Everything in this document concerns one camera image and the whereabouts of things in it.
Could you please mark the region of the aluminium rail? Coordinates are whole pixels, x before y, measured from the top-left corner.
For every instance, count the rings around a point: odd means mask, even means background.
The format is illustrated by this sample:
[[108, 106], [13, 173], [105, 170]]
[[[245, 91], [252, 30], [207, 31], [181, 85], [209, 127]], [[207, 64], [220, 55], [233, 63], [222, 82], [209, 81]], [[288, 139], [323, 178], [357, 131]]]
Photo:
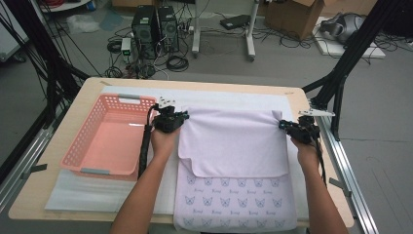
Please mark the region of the aluminium rail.
[[[314, 104], [310, 104], [312, 109], [319, 109]], [[377, 225], [373, 219], [371, 211], [363, 197], [357, 177], [346, 154], [345, 148], [340, 139], [337, 139], [331, 130], [332, 121], [335, 117], [317, 117], [320, 127], [320, 134], [324, 140], [326, 151], [330, 157], [334, 172], [338, 175], [338, 180], [345, 183], [347, 188], [352, 191], [352, 197], [345, 197], [351, 211], [351, 219], [362, 230], [363, 234], [379, 234]]]
[[53, 135], [54, 130], [52, 128], [41, 129], [27, 141], [27, 145], [18, 154], [17, 162], [0, 184], [0, 214], [11, 204], [11, 200], [18, 194], [18, 190], [25, 183], [26, 179], [20, 178], [21, 173], [37, 165]]

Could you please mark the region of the grey headset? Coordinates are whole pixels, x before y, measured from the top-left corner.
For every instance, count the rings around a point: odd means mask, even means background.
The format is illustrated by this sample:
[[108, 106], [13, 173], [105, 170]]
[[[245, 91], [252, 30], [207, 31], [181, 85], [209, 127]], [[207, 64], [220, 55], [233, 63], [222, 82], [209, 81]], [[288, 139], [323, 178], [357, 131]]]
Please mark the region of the grey headset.
[[320, 23], [320, 32], [327, 32], [339, 43], [345, 45], [359, 31], [364, 18], [355, 13], [338, 13], [335, 17]]

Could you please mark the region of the pink plastic basket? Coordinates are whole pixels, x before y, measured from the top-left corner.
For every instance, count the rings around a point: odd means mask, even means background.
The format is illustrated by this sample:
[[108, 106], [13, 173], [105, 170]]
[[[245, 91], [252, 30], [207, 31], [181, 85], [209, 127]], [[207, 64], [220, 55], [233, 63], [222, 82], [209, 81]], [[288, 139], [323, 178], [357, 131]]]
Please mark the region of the pink plastic basket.
[[77, 176], [136, 180], [144, 126], [155, 103], [154, 97], [99, 95], [60, 166]]

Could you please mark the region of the large cardboard box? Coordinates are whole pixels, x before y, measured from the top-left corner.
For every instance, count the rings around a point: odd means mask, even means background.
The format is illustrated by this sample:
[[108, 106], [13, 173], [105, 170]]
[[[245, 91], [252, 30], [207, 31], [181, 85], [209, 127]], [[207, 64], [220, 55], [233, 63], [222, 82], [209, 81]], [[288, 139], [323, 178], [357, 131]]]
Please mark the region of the large cardboard box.
[[356, 13], [367, 16], [378, 0], [325, 0], [322, 16], [335, 16], [337, 13]]

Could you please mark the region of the white metal stand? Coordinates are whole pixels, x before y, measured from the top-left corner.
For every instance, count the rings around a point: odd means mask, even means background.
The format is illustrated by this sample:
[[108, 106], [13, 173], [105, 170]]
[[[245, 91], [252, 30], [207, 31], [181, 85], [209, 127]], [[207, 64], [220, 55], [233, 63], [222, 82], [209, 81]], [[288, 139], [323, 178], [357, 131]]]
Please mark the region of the white metal stand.
[[[199, 7], [199, 2], [201, 0], [194, 0], [195, 1], [195, 18], [194, 18], [194, 31], [193, 31], [193, 41], [192, 41], [192, 55], [196, 59], [200, 52], [200, 45], [201, 45], [201, 27], [200, 27], [200, 15], [202, 14], [201, 9]], [[247, 58], [250, 61], [255, 60], [255, 48], [253, 42], [253, 29], [255, 25], [255, 20], [258, 12], [259, 7], [259, 0], [252, 0], [253, 4], [251, 7], [251, 13], [249, 15], [249, 23], [247, 24], [247, 28], [244, 31], [244, 39], [246, 42], [247, 48]]]

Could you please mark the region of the grey metal bracket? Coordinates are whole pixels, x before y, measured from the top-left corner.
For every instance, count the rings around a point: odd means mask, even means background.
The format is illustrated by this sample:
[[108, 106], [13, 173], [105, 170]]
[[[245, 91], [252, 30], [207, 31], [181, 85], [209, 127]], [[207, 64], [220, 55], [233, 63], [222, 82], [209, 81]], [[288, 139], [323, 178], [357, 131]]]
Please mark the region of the grey metal bracket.
[[345, 197], [349, 197], [349, 198], [352, 197], [353, 193], [352, 193], [351, 190], [349, 190], [349, 189], [347, 188], [347, 186], [346, 186], [345, 183], [343, 183], [343, 182], [341, 182], [341, 181], [339, 181], [339, 180], [337, 180], [337, 179], [335, 179], [335, 178], [333, 178], [333, 177], [330, 177], [329, 180], [328, 180], [328, 182], [329, 182], [330, 184], [332, 184], [332, 185], [340, 188], [340, 189], [343, 191], [343, 194], [344, 194]]
[[45, 171], [47, 168], [48, 168], [48, 164], [32, 166], [26, 172], [21, 173], [20, 178], [21, 179], [28, 179], [31, 174], [41, 172], [41, 171]]

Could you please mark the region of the white cabinet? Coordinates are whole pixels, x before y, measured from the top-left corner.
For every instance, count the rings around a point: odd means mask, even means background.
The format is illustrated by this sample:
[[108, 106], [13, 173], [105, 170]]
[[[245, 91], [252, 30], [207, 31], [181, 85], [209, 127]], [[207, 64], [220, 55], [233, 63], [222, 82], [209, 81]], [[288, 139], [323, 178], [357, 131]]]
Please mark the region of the white cabinet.
[[1, 20], [14, 29], [24, 42], [28, 41], [28, 37], [8, 7], [0, 3], [0, 61], [5, 62], [19, 49], [19, 43], [5, 28]]

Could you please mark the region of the narrow black computer tower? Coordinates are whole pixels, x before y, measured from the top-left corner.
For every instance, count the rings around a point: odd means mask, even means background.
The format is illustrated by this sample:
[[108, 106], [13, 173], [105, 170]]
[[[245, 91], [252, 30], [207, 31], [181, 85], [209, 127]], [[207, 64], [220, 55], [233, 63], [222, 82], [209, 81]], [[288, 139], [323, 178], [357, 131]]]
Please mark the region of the narrow black computer tower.
[[158, 9], [161, 39], [164, 51], [175, 53], [179, 51], [177, 19], [172, 6], [161, 6]]

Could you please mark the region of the white foam mat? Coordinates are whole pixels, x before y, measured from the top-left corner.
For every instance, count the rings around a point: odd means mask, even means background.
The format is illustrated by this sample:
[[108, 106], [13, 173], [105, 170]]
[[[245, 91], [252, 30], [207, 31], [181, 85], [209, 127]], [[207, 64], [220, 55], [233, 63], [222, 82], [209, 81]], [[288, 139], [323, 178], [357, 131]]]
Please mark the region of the white foam mat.
[[[299, 91], [266, 95], [106, 86], [101, 94], [146, 96], [156, 101], [160, 97], [171, 98], [177, 109], [189, 112], [192, 120], [203, 119], [212, 130], [225, 132], [226, 142], [230, 146], [243, 145], [269, 134], [268, 130], [254, 129], [245, 119], [248, 114], [254, 114], [258, 120], [262, 120], [265, 113], [277, 111], [282, 118], [291, 121], [300, 115], [299, 111], [309, 109]], [[48, 211], [115, 213], [135, 182], [75, 175], [60, 167], [45, 208]]]

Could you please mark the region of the person's right hand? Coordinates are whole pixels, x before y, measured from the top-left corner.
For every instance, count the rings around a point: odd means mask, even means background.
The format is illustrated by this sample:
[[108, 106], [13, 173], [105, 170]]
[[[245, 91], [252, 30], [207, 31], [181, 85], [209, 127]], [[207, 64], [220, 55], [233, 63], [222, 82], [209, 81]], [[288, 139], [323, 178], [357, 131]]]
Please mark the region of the person's right hand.
[[317, 150], [310, 144], [304, 144], [295, 138], [290, 139], [297, 148], [297, 158], [303, 170], [317, 170], [319, 168], [319, 158]]

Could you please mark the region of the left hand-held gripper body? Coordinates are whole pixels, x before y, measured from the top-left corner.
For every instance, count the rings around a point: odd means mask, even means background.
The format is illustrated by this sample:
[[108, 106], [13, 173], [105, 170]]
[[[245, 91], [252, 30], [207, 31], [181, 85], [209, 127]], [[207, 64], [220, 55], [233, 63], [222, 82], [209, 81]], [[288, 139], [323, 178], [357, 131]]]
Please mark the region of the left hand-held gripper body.
[[154, 117], [152, 126], [163, 133], [172, 133], [183, 124], [183, 113], [175, 111], [175, 101], [160, 97], [155, 105], [158, 115]]

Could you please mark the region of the open cardboard box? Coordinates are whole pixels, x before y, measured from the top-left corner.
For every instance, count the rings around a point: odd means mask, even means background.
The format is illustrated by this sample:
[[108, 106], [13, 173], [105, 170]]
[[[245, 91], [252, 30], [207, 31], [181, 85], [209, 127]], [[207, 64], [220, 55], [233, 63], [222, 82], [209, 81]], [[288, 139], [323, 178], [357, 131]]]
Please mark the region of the open cardboard box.
[[265, 25], [304, 40], [312, 34], [323, 7], [323, 0], [273, 0], [267, 6]]

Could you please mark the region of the black metal frame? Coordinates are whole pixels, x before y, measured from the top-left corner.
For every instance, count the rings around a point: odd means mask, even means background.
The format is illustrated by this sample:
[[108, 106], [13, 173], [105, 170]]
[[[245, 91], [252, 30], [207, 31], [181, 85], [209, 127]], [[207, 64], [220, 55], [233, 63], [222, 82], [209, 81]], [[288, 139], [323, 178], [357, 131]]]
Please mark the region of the black metal frame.
[[356, 33], [334, 68], [324, 77], [302, 88], [305, 93], [319, 88], [310, 100], [311, 106], [325, 110], [332, 99], [333, 113], [330, 131], [340, 141], [339, 126], [346, 80], [380, 30], [391, 20], [407, 0], [377, 0], [361, 28]]

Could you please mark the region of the white printed towel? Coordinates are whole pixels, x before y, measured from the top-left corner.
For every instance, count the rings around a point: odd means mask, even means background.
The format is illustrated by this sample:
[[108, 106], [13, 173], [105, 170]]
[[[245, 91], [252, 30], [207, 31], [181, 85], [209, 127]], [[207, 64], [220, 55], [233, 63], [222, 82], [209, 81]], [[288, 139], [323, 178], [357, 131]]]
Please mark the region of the white printed towel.
[[297, 214], [277, 110], [188, 106], [173, 223], [208, 233], [291, 230]]

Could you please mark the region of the black flat device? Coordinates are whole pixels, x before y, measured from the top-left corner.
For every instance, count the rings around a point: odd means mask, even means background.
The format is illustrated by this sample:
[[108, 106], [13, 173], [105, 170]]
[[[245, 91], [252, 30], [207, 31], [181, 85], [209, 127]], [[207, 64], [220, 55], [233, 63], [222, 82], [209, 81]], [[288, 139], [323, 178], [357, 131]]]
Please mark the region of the black flat device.
[[222, 19], [220, 25], [227, 30], [232, 30], [235, 28], [243, 27], [247, 25], [250, 21], [250, 16], [248, 15], [239, 15], [227, 19]]

